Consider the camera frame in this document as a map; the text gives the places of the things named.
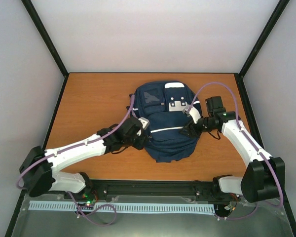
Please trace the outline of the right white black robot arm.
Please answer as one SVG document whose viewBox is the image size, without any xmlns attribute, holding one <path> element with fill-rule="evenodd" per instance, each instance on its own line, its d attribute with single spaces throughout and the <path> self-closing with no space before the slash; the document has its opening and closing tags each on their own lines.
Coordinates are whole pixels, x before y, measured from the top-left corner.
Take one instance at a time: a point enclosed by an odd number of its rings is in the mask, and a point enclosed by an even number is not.
<svg viewBox="0 0 296 237">
<path fill-rule="evenodd" d="M 227 111 L 219 96 L 206 99 L 208 116 L 202 117 L 192 105 L 187 105 L 183 113 L 191 118 L 180 133 L 196 138 L 203 133 L 217 131 L 234 146 L 246 167 L 242 177 L 223 175 L 213 179 L 219 194 L 233 193 L 243 196 L 248 202 L 259 202 L 278 198 L 283 206 L 285 183 L 285 163 L 274 158 L 247 131 L 235 111 Z"/>
</svg>

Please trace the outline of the black frame post right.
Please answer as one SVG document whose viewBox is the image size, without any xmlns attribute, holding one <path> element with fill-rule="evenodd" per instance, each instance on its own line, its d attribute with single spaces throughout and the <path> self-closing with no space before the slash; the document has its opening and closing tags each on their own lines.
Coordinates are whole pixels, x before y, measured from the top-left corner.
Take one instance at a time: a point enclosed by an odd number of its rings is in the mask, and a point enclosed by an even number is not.
<svg viewBox="0 0 296 237">
<path fill-rule="evenodd" d="M 274 10 L 272 11 L 272 14 L 270 15 L 254 47 L 252 48 L 250 54 L 248 55 L 244 65 L 242 66 L 239 72 L 240 79 L 244 79 L 246 73 L 248 72 L 249 68 L 253 64 L 258 53 L 262 49 L 264 43 L 268 39 L 269 35 L 271 34 L 273 28 L 275 27 L 276 23 L 278 22 L 279 18 L 281 17 L 282 13 L 284 12 L 289 2 L 290 0 L 279 0 L 278 3 L 276 4 Z"/>
</svg>

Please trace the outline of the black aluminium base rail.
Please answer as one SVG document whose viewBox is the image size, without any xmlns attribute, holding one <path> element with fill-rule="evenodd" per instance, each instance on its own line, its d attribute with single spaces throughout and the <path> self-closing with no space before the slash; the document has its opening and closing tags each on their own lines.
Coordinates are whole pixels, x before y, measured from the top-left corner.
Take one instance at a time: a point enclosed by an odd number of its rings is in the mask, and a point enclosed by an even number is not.
<svg viewBox="0 0 296 237">
<path fill-rule="evenodd" d="M 280 182 L 272 178 L 256 181 L 242 180 L 234 176 L 215 177 L 210 181 L 118 181 L 94 180 L 78 173 L 70 178 L 59 177 L 47 180 L 28 180 L 20 187 L 31 197 L 48 192 L 70 191 L 77 199 L 89 198 L 96 193 L 99 198 L 108 196 L 175 196 L 196 197 L 208 202 L 225 202 L 230 194 L 243 196 L 249 202 L 283 198 Z"/>
</svg>

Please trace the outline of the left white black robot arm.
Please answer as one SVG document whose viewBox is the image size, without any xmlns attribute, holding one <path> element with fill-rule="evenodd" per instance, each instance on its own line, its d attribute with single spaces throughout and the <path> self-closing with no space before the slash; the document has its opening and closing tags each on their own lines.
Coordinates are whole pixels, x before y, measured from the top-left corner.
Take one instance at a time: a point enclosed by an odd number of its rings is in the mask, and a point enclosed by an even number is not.
<svg viewBox="0 0 296 237">
<path fill-rule="evenodd" d="M 93 187 L 86 173 L 65 173 L 63 169 L 88 158 L 108 153 L 116 155 L 129 147 L 143 149 L 148 140 L 145 135 L 148 125 L 146 118 L 131 117 L 67 146 L 47 150 L 41 146 L 32 148 L 19 168 L 23 188 L 31 197 L 69 191 L 83 199 L 89 198 Z"/>
</svg>

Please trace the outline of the black frame post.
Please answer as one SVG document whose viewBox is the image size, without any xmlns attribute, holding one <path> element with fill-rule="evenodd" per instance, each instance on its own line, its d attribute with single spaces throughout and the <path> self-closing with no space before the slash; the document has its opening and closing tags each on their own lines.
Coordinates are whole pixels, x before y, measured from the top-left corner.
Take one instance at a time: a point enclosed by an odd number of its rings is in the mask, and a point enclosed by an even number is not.
<svg viewBox="0 0 296 237">
<path fill-rule="evenodd" d="M 21 0 L 24 8 L 26 9 L 28 15 L 30 16 L 32 22 L 34 23 L 38 33 L 40 34 L 42 40 L 44 41 L 47 49 L 49 50 L 54 62 L 56 63 L 59 71 L 61 72 L 64 78 L 69 76 L 69 72 L 67 71 L 48 31 L 46 30 L 36 8 L 34 7 L 31 0 Z"/>
<path fill-rule="evenodd" d="M 270 15 L 254 47 L 252 48 L 250 54 L 248 55 L 244 65 L 242 66 L 239 72 L 240 79 L 244 79 L 246 73 L 248 72 L 249 68 L 253 64 L 258 53 L 262 49 L 264 43 L 268 39 L 269 35 L 271 34 L 273 28 L 275 27 L 276 23 L 278 22 L 279 18 L 281 17 L 282 13 L 284 12 L 289 2 L 290 0 L 279 0 L 278 3 L 276 4 L 274 10 L 272 11 L 272 14 Z"/>
</svg>

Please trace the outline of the navy blue student backpack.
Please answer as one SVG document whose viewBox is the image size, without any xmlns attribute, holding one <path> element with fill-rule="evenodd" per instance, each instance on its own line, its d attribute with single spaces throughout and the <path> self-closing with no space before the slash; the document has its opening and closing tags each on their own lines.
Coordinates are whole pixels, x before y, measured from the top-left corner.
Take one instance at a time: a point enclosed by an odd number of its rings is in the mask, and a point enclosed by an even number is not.
<svg viewBox="0 0 296 237">
<path fill-rule="evenodd" d="M 149 121 L 145 130 L 148 141 L 144 149 L 156 162 L 179 161 L 193 154 L 199 137 L 180 133 L 192 119 L 183 113 L 192 104 L 201 113 L 194 92 L 180 81 L 153 81 L 139 86 L 133 112 Z"/>
</svg>

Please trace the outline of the black frame post left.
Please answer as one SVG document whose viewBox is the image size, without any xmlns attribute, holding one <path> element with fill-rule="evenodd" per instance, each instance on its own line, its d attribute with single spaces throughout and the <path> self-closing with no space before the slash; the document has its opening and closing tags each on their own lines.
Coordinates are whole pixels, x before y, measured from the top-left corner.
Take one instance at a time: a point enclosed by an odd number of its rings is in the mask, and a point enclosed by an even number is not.
<svg viewBox="0 0 296 237">
<path fill-rule="evenodd" d="M 47 49 L 49 50 L 54 62 L 56 63 L 59 71 L 61 72 L 64 78 L 69 76 L 69 72 L 67 71 L 48 31 L 46 30 L 36 8 L 34 7 L 31 0 L 21 0 L 24 8 L 26 9 L 28 15 L 30 16 L 32 22 L 34 23 L 38 33 L 40 34 L 42 40 L 44 41 Z"/>
</svg>

